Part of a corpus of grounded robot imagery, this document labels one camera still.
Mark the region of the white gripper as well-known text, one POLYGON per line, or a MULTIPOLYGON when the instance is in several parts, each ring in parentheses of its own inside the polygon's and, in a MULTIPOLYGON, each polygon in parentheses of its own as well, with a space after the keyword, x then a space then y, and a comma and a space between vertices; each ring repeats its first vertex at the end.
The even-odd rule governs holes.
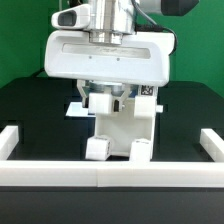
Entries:
POLYGON ((77 89, 82 107, 89 105, 89 81, 123 83, 112 88, 113 111, 120 112, 131 85, 161 87, 169 81, 171 33, 125 35, 120 45, 96 44, 82 31, 55 31, 47 42, 45 71, 51 77, 81 79, 77 89))

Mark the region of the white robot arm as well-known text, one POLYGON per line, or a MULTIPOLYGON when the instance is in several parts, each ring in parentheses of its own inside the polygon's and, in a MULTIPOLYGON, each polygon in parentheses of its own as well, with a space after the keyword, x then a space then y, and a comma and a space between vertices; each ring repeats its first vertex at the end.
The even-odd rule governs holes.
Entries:
POLYGON ((75 79, 83 106, 93 114, 122 109, 135 86, 158 88, 169 81, 174 31, 150 14, 184 16, 199 0, 85 0, 51 17, 45 71, 75 79))

